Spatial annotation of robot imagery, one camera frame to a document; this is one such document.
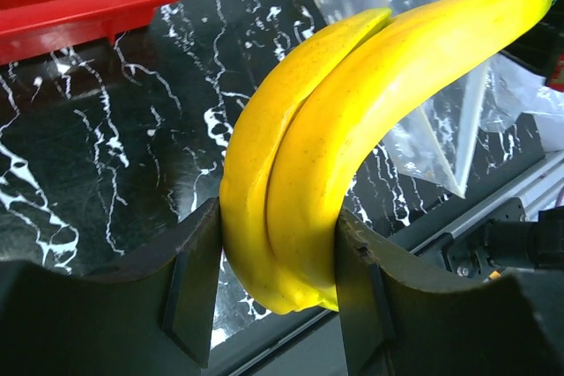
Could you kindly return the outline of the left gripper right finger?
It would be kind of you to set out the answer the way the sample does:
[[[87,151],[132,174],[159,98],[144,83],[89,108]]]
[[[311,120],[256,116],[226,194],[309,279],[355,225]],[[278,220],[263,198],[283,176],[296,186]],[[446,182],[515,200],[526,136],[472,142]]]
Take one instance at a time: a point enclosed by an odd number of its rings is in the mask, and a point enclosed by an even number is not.
[[[335,278],[351,375],[560,375],[563,275],[472,281],[339,214]]]

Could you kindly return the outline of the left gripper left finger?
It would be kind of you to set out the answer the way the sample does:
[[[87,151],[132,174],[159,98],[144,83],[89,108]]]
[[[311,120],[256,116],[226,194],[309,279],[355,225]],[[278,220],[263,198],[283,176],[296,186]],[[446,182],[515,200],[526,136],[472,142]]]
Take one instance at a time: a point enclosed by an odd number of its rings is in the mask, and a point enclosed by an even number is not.
[[[219,202],[93,273],[1,264],[4,375],[198,375],[208,364]]]

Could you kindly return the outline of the yellow toy banana bunch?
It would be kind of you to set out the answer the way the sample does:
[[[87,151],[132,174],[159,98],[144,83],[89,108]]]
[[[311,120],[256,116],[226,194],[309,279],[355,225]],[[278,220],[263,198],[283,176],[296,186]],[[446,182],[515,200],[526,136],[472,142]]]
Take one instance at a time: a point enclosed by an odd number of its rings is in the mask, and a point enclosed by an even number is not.
[[[277,314],[338,309],[334,231],[366,156],[413,109],[532,29],[553,0],[369,9],[296,47],[242,110],[219,204],[229,264]]]

